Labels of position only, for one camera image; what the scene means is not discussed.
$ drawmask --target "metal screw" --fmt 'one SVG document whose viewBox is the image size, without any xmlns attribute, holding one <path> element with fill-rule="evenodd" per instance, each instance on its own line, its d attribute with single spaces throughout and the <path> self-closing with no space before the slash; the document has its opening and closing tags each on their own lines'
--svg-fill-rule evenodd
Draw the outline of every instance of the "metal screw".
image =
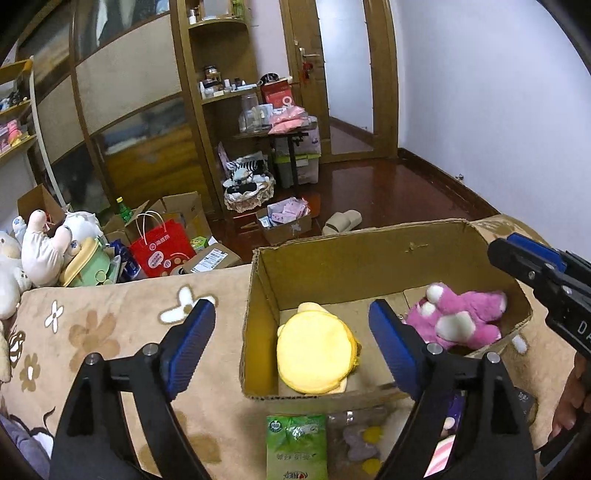
<svg viewBox="0 0 591 480">
<path fill-rule="evenodd" d="M 486 354 L 486 359 L 492 364 L 497 364 L 501 361 L 501 357 L 496 352 L 488 352 Z"/>
<path fill-rule="evenodd" d="M 103 358 L 101 357 L 100 353 L 90 353 L 86 355 L 84 363 L 86 365 L 94 365 L 100 362 Z"/>
<path fill-rule="evenodd" d="M 158 353 L 158 344 L 149 343 L 148 345 L 144 345 L 144 348 L 142 348 L 142 353 L 145 356 L 156 355 Z"/>
<path fill-rule="evenodd" d="M 443 347 L 438 343 L 429 343 L 427 345 L 427 351 L 432 355 L 439 355 L 440 353 L 443 353 Z"/>
</svg>

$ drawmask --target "green bottle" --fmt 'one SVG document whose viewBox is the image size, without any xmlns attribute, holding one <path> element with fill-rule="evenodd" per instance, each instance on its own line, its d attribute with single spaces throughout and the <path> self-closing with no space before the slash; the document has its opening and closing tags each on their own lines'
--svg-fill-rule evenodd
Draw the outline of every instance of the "green bottle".
<svg viewBox="0 0 591 480">
<path fill-rule="evenodd" d="M 131 218 L 133 217 L 134 213 L 131 209 L 123 203 L 123 198 L 119 197 L 117 199 L 117 205 L 119 206 L 119 215 L 123 219 L 125 223 L 128 223 Z"/>
</svg>

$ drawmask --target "white plush toy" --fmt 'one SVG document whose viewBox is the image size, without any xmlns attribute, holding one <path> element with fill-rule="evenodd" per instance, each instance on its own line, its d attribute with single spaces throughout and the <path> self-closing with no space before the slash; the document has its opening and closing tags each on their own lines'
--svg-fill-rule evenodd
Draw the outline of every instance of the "white plush toy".
<svg viewBox="0 0 591 480">
<path fill-rule="evenodd" d="M 25 231 L 27 230 L 27 224 L 23 217 L 18 216 L 12 221 L 12 231 L 14 231 L 14 236 L 18 240 L 18 243 L 22 245 L 22 239 L 25 236 Z"/>
<path fill-rule="evenodd" d="M 100 223 L 96 219 L 94 213 L 68 213 L 66 214 L 64 226 L 68 227 L 72 232 L 72 240 L 78 242 L 80 245 L 88 237 L 96 238 L 98 236 L 103 236 L 103 232 L 100 229 Z"/>
<path fill-rule="evenodd" d="M 17 311 L 21 295 L 31 288 L 31 280 L 22 270 L 21 246 L 5 232 L 0 232 L 0 320 L 8 320 Z M 8 343 L 0 321 L 0 381 L 11 375 Z"/>
<path fill-rule="evenodd" d="M 43 232 L 46 221 L 45 212 L 33 212 L 22 241 L 22 269 L 38 287 L 51 287 L 57 283 L 64 254 L 72 242 L 72 232 L 65 226 L 58 227 L 54 237 L 49 238 Z"/>
</svg>

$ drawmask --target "pink package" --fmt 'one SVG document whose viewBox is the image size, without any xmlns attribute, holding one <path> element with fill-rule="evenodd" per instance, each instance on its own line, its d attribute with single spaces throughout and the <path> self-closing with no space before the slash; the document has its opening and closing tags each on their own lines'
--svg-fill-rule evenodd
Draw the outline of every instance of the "pink package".
<svg viewBox="0 0 591 480">
<path fill-rule="evenodd" d="M 308 113 L 300 106 L 291 106 L 285 112 L 280 113 L 279 115 L 271 115 L 271 125 L 280 124 L 283 122 L 288 122 L 290 120 L 295 120 L 297 118 L 306 118 L 308 117 Z"/>
<path fill-rule="evenodd" d="M 271 220 L 273 220 L 276 223 L 290 223 L 290 222 L 294 222 L 297 220 L 297 217 L 295 215 L 291 215 L 289 213 L 273 213 L 271 215 Z"/>
<path fill-rule="evenodd" d="M 283 207 L 283 213 L 300 218 L 306 214 L 307 206 L 302 202 L 290 202 Z"/>
<path fill-rule="evenodd" d="M 305 118 L 298 118 L 296 120 L 289 120 L 288 122 L 283 122 L 280 124 L 276 124 L 269 130 L 269 135 L 279 135 L 279 134 L 286 134 L 290 130 L 295 130 L 296 128 L 303 127 L 308 124 L 308 120 Z"/>
</svg>

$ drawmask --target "slipper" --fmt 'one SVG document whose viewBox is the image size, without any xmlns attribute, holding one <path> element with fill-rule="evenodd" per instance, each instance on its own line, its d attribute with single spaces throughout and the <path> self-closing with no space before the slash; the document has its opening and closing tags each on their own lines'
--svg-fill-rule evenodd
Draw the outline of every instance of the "slipper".
<svg viewBox="0 0 591 480">
<path fill-rule="evenodd" d="M 345 213 L 336 212 L 326 221 L 322 235 L 350 232 L 359 226 L 361 220 L 361 214 L 357 210 L 347 210 Z"/>
</svg>

